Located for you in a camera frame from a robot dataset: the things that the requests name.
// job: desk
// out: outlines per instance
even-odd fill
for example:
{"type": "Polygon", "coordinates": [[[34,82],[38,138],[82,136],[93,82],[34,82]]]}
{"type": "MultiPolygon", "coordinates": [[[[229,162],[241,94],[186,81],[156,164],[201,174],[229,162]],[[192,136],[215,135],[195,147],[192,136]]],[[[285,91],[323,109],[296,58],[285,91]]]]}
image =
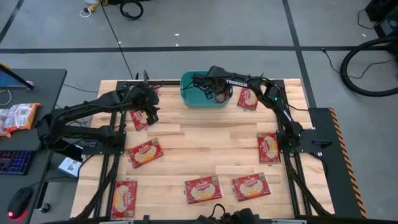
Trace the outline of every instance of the desk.
{"type": "MultiPolygon", "coordinates": [[[[287,98],[292,106],[307,108],[299,79],[284,80],[287,98]]],[[[102,81],[99,96],[115,90],[117,81],[102,81]]],[[[238,108],[240,88],[234,87],[234,95],[223,109],[189,109],[181,97],[178,85],[160,89],[159,122],[145,131],[136,131],[127,114],[127,139],[125,150],[158,138],[164,156],[137,169],[132,169],[126,153],[120,157],[118,178],[138,181],[135,218],[150,215],[151,220],[188,220],[199,215],[209,215],[214,204],[223,204],[228,212],[250,207],[261,218],[293,218],[287,174],[281,164],[259,164],[257,133],[275,132],[278,128],[272,110],[259,104],[257,111],[238,108]],[[249,174],[264,172],[272,188],[272,194],[237,202],[231,180],[249,174]],[[210,175],[218,175],[224,197],[218,200],[187,205],[183,194],[184,182],[210,175]]],[[[91,126],[109,125],[111,115],[96,114],[91,126]]],[[[304,128],[311,128],[307,111],[292,111],[292,117],[304,128]]],[[[312,156],[301,156],[303,172],[308,188],[317,200],[333,213],[333,206],[321,161],[312,156]]],[[[71,217],[78,215],[97,191],[103,156],[94,156],[81,169],[71,217]]],[[[300,210],[303,209],[301,193],[296,187],[300,210]]],[[[104,193],[100,215],[105,214],[108,192],[104,193]]]]}
{"type": "MultiPolygon", "coordinates": [[[[10,108],[18,103],[41,103],[37,110],[36,119],[51,112],[58,100],[63,81],[66,77],[66,70],[62,69],[13,69],[16,74],[25,80],[33,81],[35,88],[29,90],[10,90],[12,101],[3,108],[10,108]]],[[[0,95],[0,100],[7,101],[8,94],[0,95]]],[[[36,129],[16,131],[10,139],[0,139],[0,150],[30,150],[36,151],[40,146],[36,129]]],[[[7,217],[7,207],[12,196],[22,187],[40,182],[45,178],[52,152],[47,150],[37,151],[30,165],[27,175],[0,175],[0,223],[29,223],[33,209],[39,197],[39,189],[42,184],[33,187],[34,193],[29,201],[27,211],[23,218],[18,221],[10,220],[7,217]]]]}

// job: computer mouse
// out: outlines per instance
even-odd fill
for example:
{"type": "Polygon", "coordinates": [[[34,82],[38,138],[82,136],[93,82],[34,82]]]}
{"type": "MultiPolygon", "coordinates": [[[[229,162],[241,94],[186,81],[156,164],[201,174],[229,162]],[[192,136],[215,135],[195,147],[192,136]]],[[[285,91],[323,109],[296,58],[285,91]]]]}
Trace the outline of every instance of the computer mouse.
{"type": "Polygon", "coordinates": [[[11,219],[20,217],[29,203],[33,190],[30,187],[19,189],[8,204],[7,216],[11,219]]]}

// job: gray desk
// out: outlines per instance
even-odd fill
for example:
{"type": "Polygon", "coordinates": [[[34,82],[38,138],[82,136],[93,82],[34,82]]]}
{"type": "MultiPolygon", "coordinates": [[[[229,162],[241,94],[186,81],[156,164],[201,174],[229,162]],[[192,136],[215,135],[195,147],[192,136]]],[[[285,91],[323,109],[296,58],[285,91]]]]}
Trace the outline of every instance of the gray desk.
{"type": "MultiPolygon", "coordinates": [[[[37,111],[36,119],[51,112],[58,100],[67,71],[62,69],[13,69],[13,71],[22,78],[33,81],[35,88],[32,91],[11,90],[12,101],[5,108],[17,103],[41,103],[42,106],[37,111]]],[[[0,102],[7,100],[8,94],[0,94],[0,102]]],[[[33,196],[22,218],[10,220],[7,217],[7,206],[17,190],[45,179],[52,152],[38,150],[39,148],[40,142],[36,129],[16,131],[10,139],[0,138],[0,150],[36,151],[27,175],[0,175],[0,223],[29,223],[43,187],[42,183],[33,187],[33,196]]]]}

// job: plastic bin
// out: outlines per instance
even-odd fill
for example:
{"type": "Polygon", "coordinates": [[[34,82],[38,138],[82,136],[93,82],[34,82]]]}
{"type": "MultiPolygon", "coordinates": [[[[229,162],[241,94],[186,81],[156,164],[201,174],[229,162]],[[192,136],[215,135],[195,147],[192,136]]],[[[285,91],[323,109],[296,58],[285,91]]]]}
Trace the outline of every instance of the plastic bin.
{"type": "MultiPolygon", "coordinates": [[[[189,108],[223,108],[228,104],[229,99],[223,103],[217,103],[215,95],[213,94],[212,99],[207,99],[206,95],[199,88],[189,88],[186,90],[182,90],[187,87],[192,82],[193,74],[206,75],[207,71],[200,72],[186,72],[181,76],[181,85],[180,85],[180,93],[182,100],[185,105],[189,108]]],[[[232,88],[229,91],[230,98],[232,97],[233,90],[232,88]]]]}

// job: concrete floor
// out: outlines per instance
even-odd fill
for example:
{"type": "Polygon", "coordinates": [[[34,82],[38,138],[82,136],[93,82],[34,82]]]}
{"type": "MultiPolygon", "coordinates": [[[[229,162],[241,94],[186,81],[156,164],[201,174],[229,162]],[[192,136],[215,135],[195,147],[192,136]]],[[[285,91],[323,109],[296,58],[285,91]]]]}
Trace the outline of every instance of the concrete floor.
{"type": "MultiPolygon", "coordinates": [[[[123,19],[115,6],[105,9],[122,47],[293,46],[284,2],[290,6],[301,46],[355,46],[377,38],[373,30],[356,23],[358,11],[369,0],[151,0],[142,3],[145,11],[138,21],[123,19]]],[[[2,0],[0,4],[1,30],[17,1],[2,0]]],[[[4,53],[7,49],[43,52],[117,47],[100,8],[90,18],[78,15],[85,6],[82,0],[25,0],[4,38],[0,35],[0,62],[13,68],[65,68],[68,70],[65,83],[86,90],[97,90],[100,80],[129,78],[121,54],[107,53],[106,49],[101,53],[4,53]]],[[[361,22],[371,26],[365,14],[361,22]]],[[[179,78],[189,70],[219,65],[239,73],[264,72],[269,78],[303,80],[304,76],[306,79],[294,49],[243,49],[163,52],[133,49],[125,55],[133,73],[146,69],[151,78],[179,78]]],[[[307,95],[314,95],[318,107],[336,110],[368,217],[398,220],[395,210],[398,180],[394,177],[398,169],[395,152],[398,96],[355,95],[342,84],[321,51],[302,54],[312,87],[306,85],[307,95]]],[[[339,68],[347,52],[329,54],[339,68]]],[[[362,52],[349,69],[352,75],[360,75],[370,63],[389,58],[385,52],[362,52]]],[[[396,87],[397,69],[394,62],[375,65],[357,83],[368,90],[396,87]]],[[[94,93],[64,87],[58,105],[72,105],[95,97],[94,93]]],[[[53,205],[52,210],[46,214],[34,213],[31,223],[67,219],[75,187],[76,183],[51,183],[45,200],[53,205]]]]}

